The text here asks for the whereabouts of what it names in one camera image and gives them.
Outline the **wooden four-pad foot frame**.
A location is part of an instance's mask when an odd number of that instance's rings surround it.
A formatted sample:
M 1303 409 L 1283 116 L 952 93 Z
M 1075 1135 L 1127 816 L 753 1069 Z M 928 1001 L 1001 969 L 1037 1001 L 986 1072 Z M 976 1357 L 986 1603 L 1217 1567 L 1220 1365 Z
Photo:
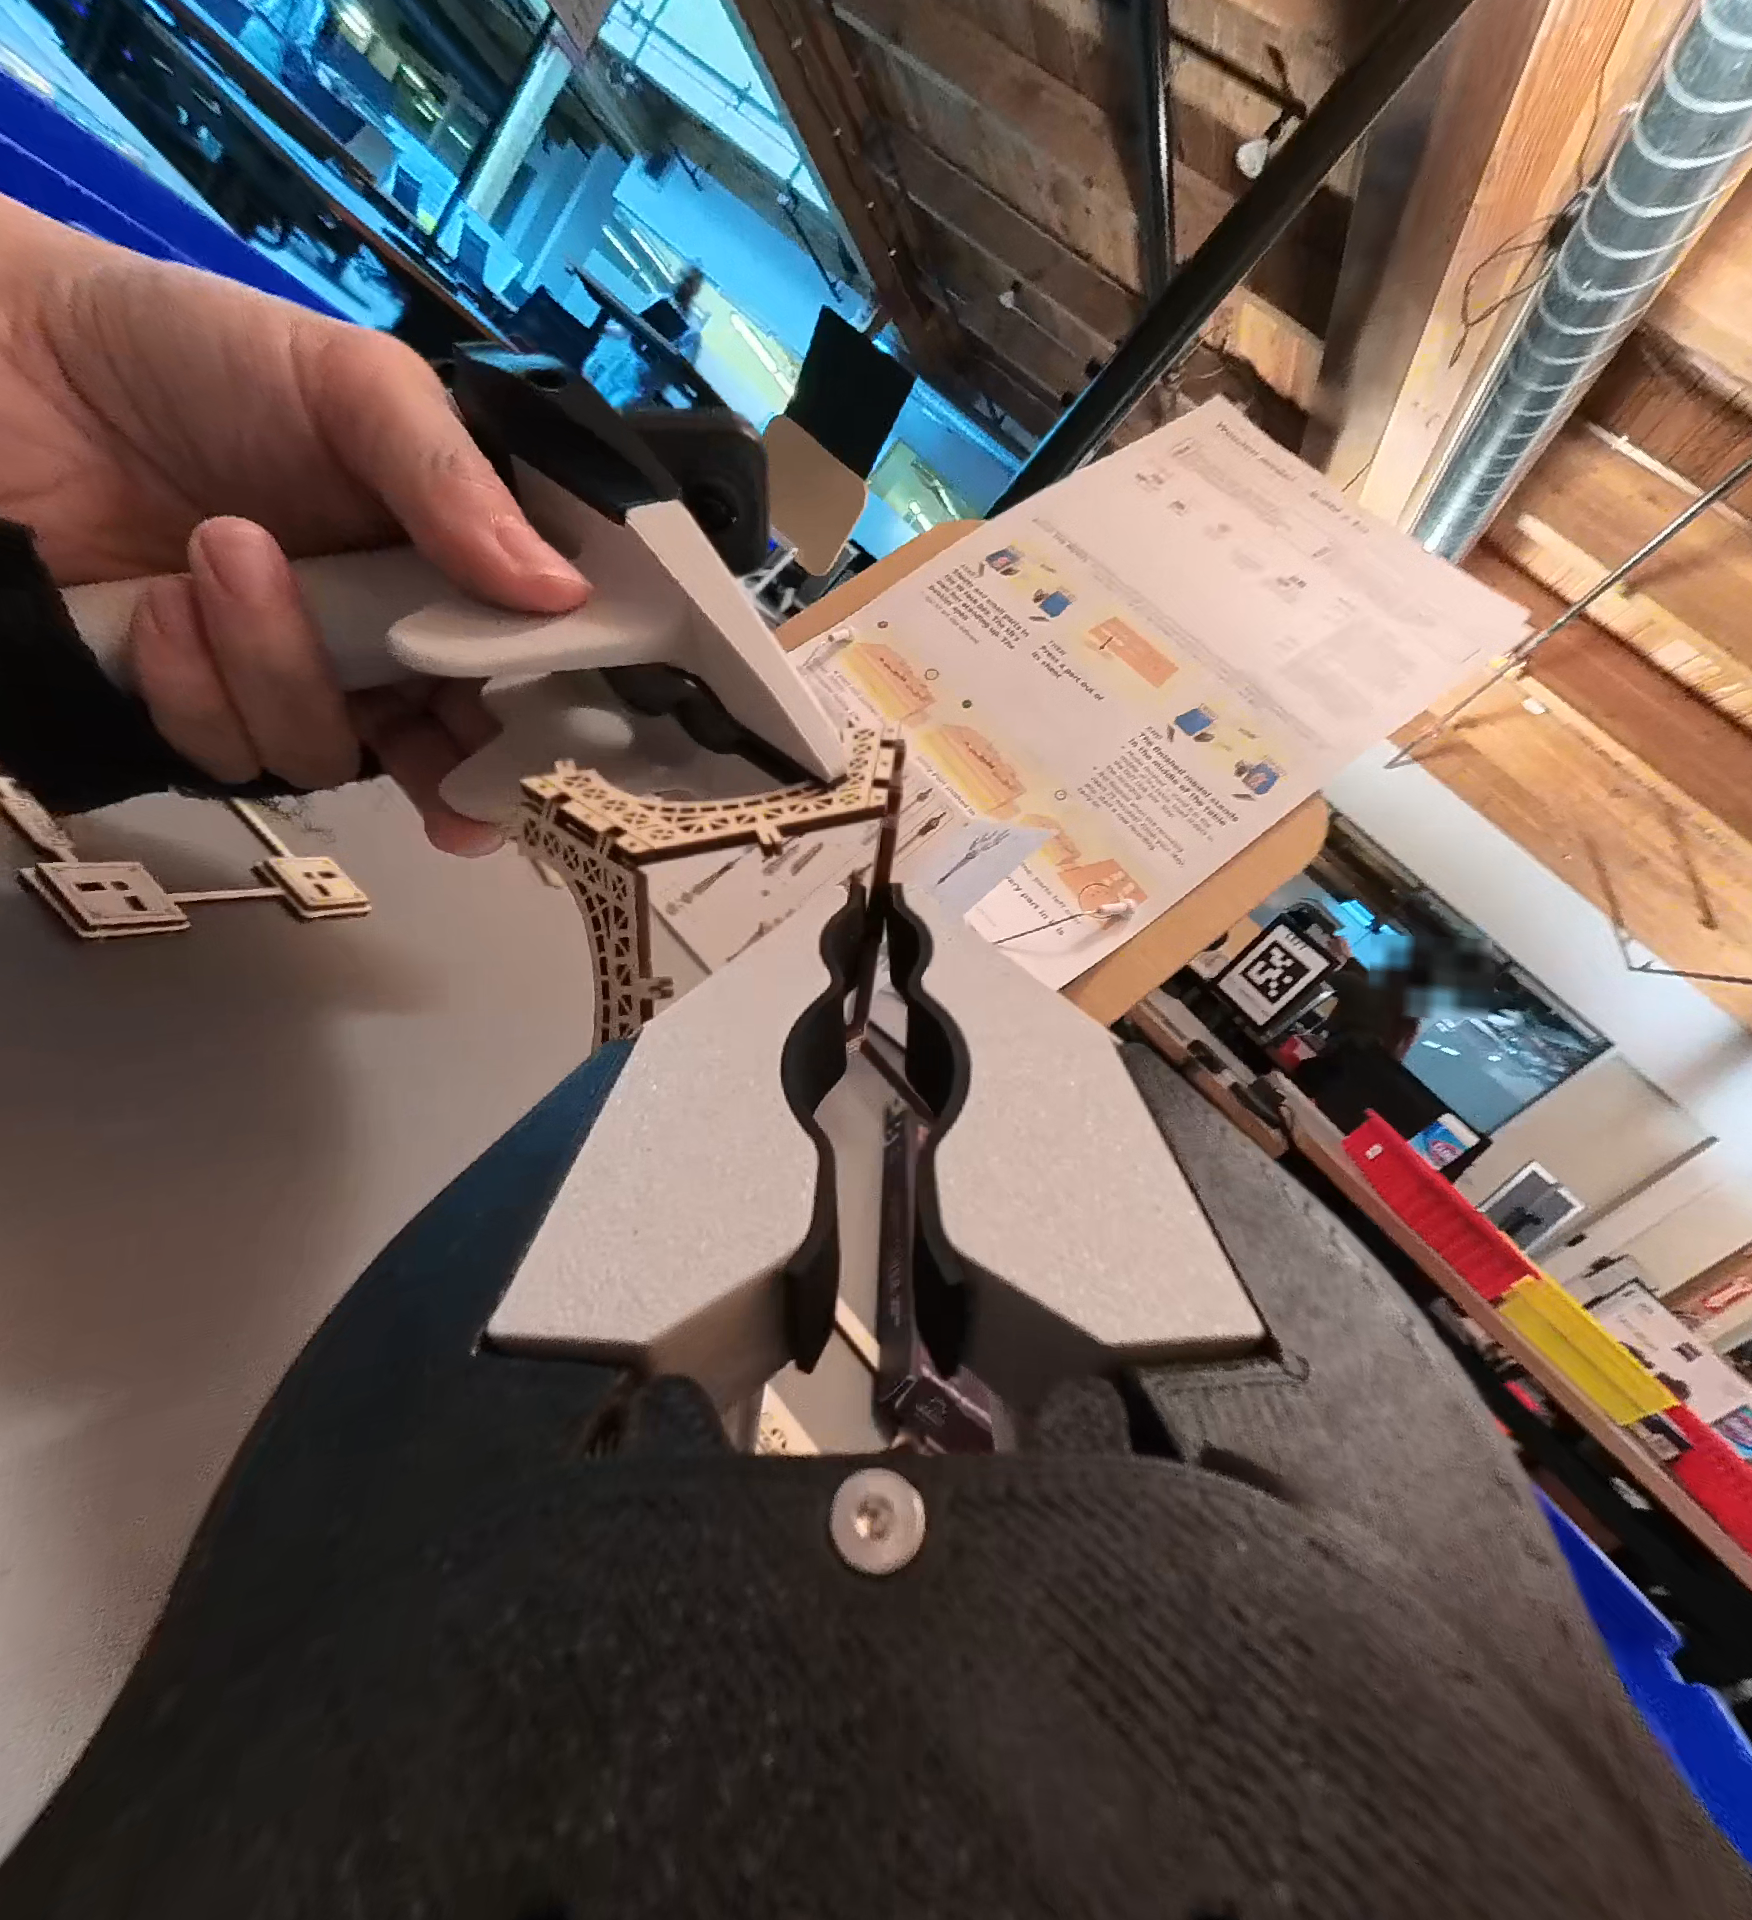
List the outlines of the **wooden four-pad foot frame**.
M 18 870 L 19 887 L 81 942 L 110 943 L 163 937 L 192 928 L 192 909 L 270 901 L 300 924 L 360 920 L 373 901 L 329 853 L 299 850 L 273 828 L 264 806 L 223 802 L 264 854 L 242 884 L 174 891 L 133 859 L 85 859 L 73 835 L 19 781 L 0 772 L 0 823 L 13 828 L 35 860 Z

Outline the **yellow plastic bin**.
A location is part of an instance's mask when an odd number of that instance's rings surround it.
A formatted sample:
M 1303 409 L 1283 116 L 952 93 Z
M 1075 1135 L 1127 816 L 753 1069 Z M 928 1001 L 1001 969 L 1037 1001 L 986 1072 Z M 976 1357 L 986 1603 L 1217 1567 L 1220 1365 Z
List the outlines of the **yellow plastic bin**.
M 1532 1272 L 1495 1309 L 1608 1421 L 1633 1427 L 1680 1405 L 1680 1393 L 1557 1280 Z

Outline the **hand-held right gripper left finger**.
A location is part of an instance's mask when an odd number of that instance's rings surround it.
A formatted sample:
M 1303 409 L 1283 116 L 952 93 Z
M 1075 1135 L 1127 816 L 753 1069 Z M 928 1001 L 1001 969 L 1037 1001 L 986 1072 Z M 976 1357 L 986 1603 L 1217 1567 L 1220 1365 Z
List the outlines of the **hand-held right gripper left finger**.
M 484 1337 L 640 1377 L 810 1373 L 875 1275 L 883 1089 L 847 1057 L 863 884 L 648 1023 Z

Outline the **wooden tower arch base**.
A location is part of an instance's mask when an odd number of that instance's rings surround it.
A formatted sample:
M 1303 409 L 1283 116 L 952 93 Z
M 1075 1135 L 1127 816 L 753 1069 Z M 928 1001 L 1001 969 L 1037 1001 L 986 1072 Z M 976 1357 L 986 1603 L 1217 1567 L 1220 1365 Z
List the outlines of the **wooden tower arch base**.
M 575 761 L 523 781 L 505 832 L 578 905 L 595 977 L 593 1046 L 634 1038 L 674 993 L 650 967 L 648 865 L 746 846 L 773 854 L 800 835 L 875 823 L 902 801 L 904 758 L 899 732 L 857 730 L 843 778 L 753 797 L 634 794 Z

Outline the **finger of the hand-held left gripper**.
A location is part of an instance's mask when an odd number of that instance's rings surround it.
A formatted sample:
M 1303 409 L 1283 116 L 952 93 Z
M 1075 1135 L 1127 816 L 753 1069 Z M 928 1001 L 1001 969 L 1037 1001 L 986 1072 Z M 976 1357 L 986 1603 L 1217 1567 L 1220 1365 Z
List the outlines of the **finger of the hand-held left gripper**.
M 529 524 L 561 544 L 591 592 L 527 640 L 531 675 L 668 665 L 694 675 L 752 740 L 803 775 L 847 769 L 841 723 L 764 624 L 746 589 L 678 494 L 639 485 L 631 501 L 595 503 L 516 459 Z
M 822 581 L 869 503 L 869 479 L 916 375 L 832 307 L 817 314 L 793 394 L 762 445 L 768 520 L 786 558 Z

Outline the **grey desk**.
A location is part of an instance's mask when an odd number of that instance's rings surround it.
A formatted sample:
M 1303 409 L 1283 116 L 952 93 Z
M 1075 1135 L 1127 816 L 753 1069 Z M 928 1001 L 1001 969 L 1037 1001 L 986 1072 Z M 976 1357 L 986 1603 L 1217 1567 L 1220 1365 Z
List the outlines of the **grey desk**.
M 0 1860 L 243 1432 L 383 1244 L 585 1057 L 575 901 L 383 781 L 284 806 L 370 901 L 78 940 L 0 814 Z

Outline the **blue plastic bin with tag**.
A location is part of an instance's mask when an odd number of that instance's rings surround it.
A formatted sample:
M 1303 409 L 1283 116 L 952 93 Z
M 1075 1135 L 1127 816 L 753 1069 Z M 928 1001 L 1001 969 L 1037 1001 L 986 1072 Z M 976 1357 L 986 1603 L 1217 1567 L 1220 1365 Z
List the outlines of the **blue plastic bin with tag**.
M 1545 1492 L 1548 1519 L 1638 1715 L 1654 1732 L 1703 1811 L 1752 1865 L 1752 1740 L 1725 1698 L 1681 1676 L 1680 1629 Z

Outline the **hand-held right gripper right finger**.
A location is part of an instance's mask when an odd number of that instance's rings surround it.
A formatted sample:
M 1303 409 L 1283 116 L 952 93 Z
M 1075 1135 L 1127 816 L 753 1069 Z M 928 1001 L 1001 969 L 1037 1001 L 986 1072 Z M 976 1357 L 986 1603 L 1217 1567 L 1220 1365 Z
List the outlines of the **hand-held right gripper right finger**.
M 1257 1349 L 1265 1322 L 1111 1033 L 917 889 L 891 887 L 883 920 L 934 1362 L 1080 1379 Z

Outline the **thin wooden tower side piece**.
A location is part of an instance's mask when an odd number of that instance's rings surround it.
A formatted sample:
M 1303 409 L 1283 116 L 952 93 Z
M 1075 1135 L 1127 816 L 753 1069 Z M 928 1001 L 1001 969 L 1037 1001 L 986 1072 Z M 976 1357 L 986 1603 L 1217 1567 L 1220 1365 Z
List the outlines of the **thin wooden tower side piece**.
M 899 732 L 888 732 L 883 738 L 883 743 L 888 748 L 888 776 L 884 785 L 883 812 L 878 816 L 875 856 L 869 880 L 863 891 L 863 930 L 859 935 L 855 982 L 844 1019 L 844 1049 L 849 1053 L 857 1053 L 860 1049 L 869 1027 L 869 1013 L 876 988 L 876 965 L 883 953 L 887 930 L 900 812 L 907 801 L 907 738 Z

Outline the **large glass window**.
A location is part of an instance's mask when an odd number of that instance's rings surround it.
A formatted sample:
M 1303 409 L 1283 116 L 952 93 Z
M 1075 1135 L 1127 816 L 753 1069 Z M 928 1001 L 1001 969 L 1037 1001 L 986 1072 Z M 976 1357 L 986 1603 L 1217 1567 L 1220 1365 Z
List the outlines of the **large glass window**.
M 1007 474 L 922 375 L 730 3 L 51 2 L 53 43 L 207 210 L 351 318 L 475 323 L 608 399 L 878 406 L 852 541 Z

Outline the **person's left hand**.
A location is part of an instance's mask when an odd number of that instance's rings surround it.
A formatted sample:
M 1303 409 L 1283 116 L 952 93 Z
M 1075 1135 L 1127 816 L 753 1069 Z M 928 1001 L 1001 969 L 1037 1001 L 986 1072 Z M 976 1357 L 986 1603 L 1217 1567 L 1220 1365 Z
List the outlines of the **person's left hand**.
M 344 694 L 289 569 L 407 541 L 494 607 L 585 603 L 402 342 L 0 193 L 0 518 L 65 587 L 153 581 L 127 674 L 192 775 L 322 791 L 370 755 L 435 849 L 500 849 L 439 797 L 495 732 L 475 685 Z

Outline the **folded paper instruction sheet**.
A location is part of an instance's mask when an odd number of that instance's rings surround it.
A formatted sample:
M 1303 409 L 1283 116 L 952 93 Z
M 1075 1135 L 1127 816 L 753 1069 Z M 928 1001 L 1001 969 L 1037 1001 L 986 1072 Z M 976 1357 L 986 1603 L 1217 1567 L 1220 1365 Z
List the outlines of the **folded paper instruction sheet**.
M 1527 624 L 1209 400 L 793 646 L 897 732 L 895 875 L 1075 982 Z

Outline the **brown wooden board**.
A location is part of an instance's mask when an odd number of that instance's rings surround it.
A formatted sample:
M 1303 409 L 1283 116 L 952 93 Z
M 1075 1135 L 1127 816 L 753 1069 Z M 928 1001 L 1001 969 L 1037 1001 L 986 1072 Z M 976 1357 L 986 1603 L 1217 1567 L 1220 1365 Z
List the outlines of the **brown wooden board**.
M 938 564 L 943 552 L 980 525 L 981 520 L 976 518 L 938 524 L 887 558 L 871 562 L 804 611 L 793 612 L 777 629 L 779 644 L 793 653 L 855 621 L 881 592 Z M 1062 986 L 1061 993 L 1092 1021 L 1116 1023 L 1146 991 L 1187 965 L 1201 947 L 1246 917 L 1251 905 L 1298 877 L 1321 853 L 1326 828 L 1326 801 L 1321 794 L 1306 797 L 1148 926 Z

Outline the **black white marker tag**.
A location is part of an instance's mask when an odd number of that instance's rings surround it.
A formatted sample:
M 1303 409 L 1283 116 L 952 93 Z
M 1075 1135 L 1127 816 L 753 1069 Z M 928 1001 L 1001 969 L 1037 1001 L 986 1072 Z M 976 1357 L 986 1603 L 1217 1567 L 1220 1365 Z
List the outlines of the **black white marker tag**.
M 1337 935 L 1314 921 L 1279 915 L 1229 960 L 1213 991 L 1239 1027 L 1270 1034 L 1305 1011 L 1341 963 Z

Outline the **purple puzzle box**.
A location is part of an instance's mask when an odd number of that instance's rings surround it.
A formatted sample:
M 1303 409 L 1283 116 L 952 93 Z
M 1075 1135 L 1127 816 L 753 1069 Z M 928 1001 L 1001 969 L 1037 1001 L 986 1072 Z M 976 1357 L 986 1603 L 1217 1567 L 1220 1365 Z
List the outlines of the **purple puzzle box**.
M 875 1266 L 875 1416 L 895 1442 L 922 1452 L 993 1452 L 989 1396 L 969 1370 L 941 1370 L 917 1325 L 913 1295 L 916 1185 L 923 1127 L 888 1101 L 881 1132 Z

